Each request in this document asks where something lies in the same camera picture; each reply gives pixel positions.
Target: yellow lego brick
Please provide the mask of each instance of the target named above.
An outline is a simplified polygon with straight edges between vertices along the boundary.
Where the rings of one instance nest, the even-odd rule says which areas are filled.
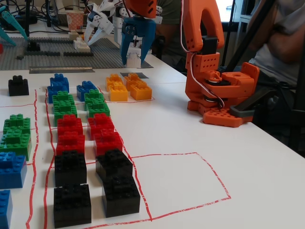
[[[152,94],[152,89],[143,81],[131,86],[130,95],[135,100],[152,99]]]
[[[123,80],[118,74],[110,74],[110,77],[106,78],[107,91],[109,91],[109,86],[114,86],[114,83],[121,83],[123,85]]]
[[[128,76],[124,77],[126,80],[126,88],[128,91],[131,90],[132,85],[136,85],[137,83],[143,83],[137,73],[129,73]]]
[[[126,102],[128,101],[128,90],[121,83],[115,83],[114,86],[109,86],[111,102]]]

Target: red lego brick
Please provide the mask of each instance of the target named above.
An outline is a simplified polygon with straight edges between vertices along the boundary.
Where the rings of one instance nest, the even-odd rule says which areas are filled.
[[[95,114],[94,118],[88,118],[88,133],[91,140],[94,140],[95,134],[100,134],[102,129],[109,129],[114,131],[114,125],[111,118],[106,114]]]
[[[77,132],[83,135],[81,119],[73,114],[65,114],[63,119],[57,120],[57,136],[63,135],[65,132]]]
[[[95,156],[105,155],[108,150],[123,150],[123,144],[118,132],[103,129],[100,134],[94,135]]]
[[[59,136],[56,146],[56,155],[61,156],[63,151],[76,150],[79,154],[85,153],[85,135],[77,132],[65,132]]]

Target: tabletop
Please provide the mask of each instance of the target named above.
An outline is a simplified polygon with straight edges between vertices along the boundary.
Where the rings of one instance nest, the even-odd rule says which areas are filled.
[[[86,135],[92,204],[92,223],[71,228],[303,229],[304,159],[252,123],[239,128],[203,124],[197,112],[186,109],[185,76],[152,55],[146,61],[153,68],[64,74]],[[148,77],[144,81],[152,88],[152,100],[138,102],[129,96],[128,102],[109,102],[106,77],[132,72]],[[32,152],[23,188],[11,190],[11,228],[54,228],[53,147],[57,130],[46,93],[53,74],[0,74],[0,126],[11,114],[31,118]],[[28,79],[29,96],[8,96],[8,80],[13,75]],[[76,97],[76,86],[88,80],[104,93],[123,151],[133,162],[141,194],[138,214],[105,218],[93,141],[86,131],[83,103]]]

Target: white shirt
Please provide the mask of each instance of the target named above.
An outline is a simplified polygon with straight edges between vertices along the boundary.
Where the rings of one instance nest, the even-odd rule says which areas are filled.
[[[305,0],[278,0],[279,9],[275,24],[281,25],[284,32],[293,34],[305,24]],[[262,72],[278,81],[296,84],[300,64],[286,64],[274,57],[267,44],[256,53],[254,59],[249,61],[260,68]]]

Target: window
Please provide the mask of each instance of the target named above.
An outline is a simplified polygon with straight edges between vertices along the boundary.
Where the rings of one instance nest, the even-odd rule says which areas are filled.
[[[234,19],[233,19],[233,21],[235,22],[239,22],[243,1],[244,0],[235,0],[236,6],[234,8]],[[222,22],[230,21],[233,0],[216,0],[216,2],[218,5],[221,21]]]

